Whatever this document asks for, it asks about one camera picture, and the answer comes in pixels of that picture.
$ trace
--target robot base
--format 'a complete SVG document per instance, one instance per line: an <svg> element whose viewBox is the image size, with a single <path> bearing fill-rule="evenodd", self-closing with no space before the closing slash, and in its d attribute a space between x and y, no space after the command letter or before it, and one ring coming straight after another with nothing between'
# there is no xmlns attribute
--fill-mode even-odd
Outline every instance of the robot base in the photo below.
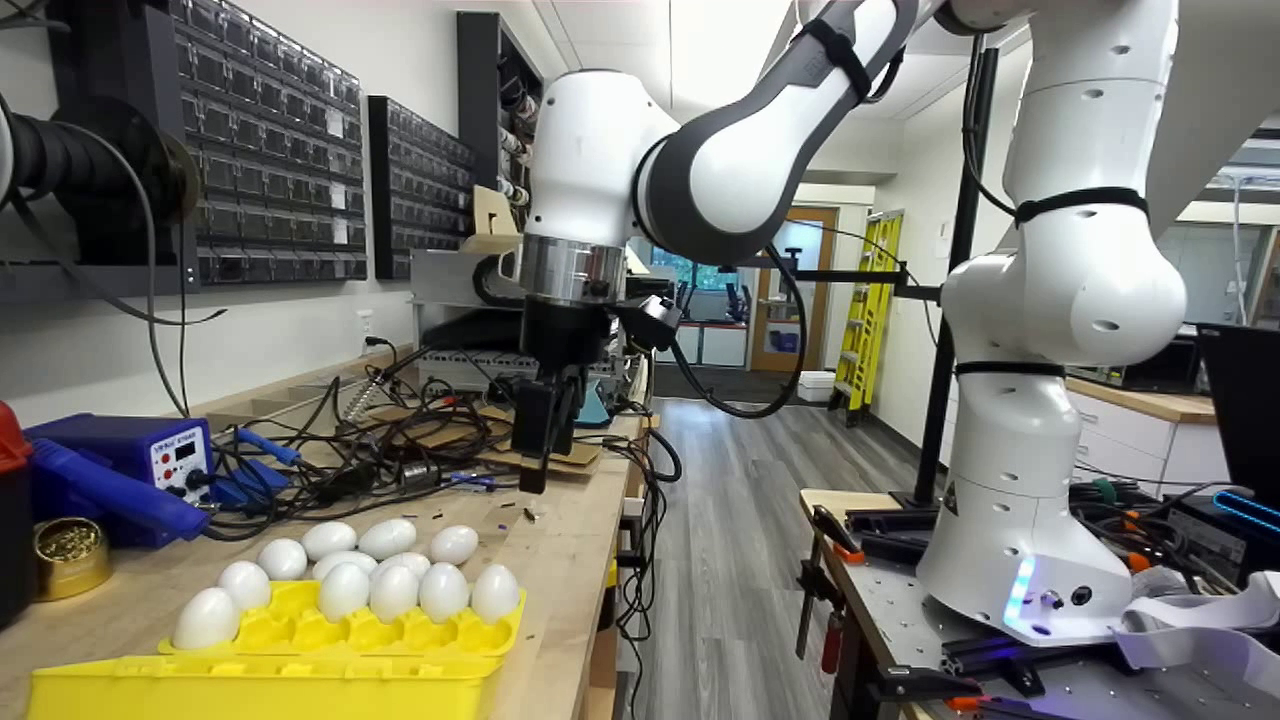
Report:
<svg viewBox="0 0 1280 720"><path fill-rule="evenodd" d="M962 384L955 474L915 577L952 612L1019 643L1107 643L1137 583L1067 510L1080 420L1063 379Z"/></svg>

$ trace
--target computer monitor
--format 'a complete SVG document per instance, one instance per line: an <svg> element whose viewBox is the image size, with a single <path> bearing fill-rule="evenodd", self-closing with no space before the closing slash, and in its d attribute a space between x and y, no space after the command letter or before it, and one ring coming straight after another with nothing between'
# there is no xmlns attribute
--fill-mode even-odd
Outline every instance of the computer monitor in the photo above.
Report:
<svg viewBox="0 0 1280 720"><path fill-rule="evenodd" d="M1280 509L1280 330L1202 324L1234 484Z"/></svg>

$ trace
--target egg carton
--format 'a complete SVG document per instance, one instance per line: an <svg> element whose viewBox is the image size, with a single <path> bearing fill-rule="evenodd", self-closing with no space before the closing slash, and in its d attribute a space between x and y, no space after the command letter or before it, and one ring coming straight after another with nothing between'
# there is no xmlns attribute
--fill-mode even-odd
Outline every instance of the egg carton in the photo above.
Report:
<svg viewBox="0 0 1280 720"><path fill-rule="evenodd" d="M526 594L505 620L479 620L473 609L452 620L328 620L315 604L320 583L282 581L223 649L161 643L161 656L40 668L28 720L479 720L484 678L526 622Z"/></svg>
<svg viewBox="0 0 1280 720"><path fill-rule="evenodd" d="M517 633L526 609L505 620L479 620L464 609L452 620L433 620L411 609L401 620L381 620L367 609L348 620L328 620L320 612L315 581L274 583L274 600L242 616L231 653L403 653L403 656L488 656L500 660Z"/></svg>

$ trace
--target blue device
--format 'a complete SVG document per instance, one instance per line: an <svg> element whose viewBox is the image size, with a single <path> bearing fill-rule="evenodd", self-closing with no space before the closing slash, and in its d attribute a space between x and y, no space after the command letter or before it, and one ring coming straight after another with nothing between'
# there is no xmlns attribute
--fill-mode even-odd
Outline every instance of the blue device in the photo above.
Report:
<svg viewBox="0 0 1280 720"><path fill-rule="evenodd" d="M70 417L28 427L28 440L35 516L91 516L132 549L206 530L206 420Z"/></svg>

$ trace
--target yellow object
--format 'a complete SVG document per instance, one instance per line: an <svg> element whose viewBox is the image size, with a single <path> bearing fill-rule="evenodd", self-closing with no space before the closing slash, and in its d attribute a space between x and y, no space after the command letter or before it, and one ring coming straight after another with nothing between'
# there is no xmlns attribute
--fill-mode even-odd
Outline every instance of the yellow object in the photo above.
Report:
<svg viewBox="0 0 1280 720"><path fill-rule="evenodd" d="M500 622L328 620L315 594L313 581L278 583L231 649L40 668L28 720L478 720L526 620L526 604Z"/></svg>
<svg viewBox="0 0 1280 720"><path fill-rule="evenodd" d="M111 577L108 537L90 516L35 524L31 549L46 604L84 594Z"/></svg>
<svg viewBox="0 0 1280 720"><path fill-rule="evenodd" d="M866 270L895 270L904 241L904 211L878 216L866 241ZM891 284L861 284L849 299L842 362L836 362L836 392L843 394L849 413L866 413L882 389L884 362L884 330L888 330Z"/></svg>

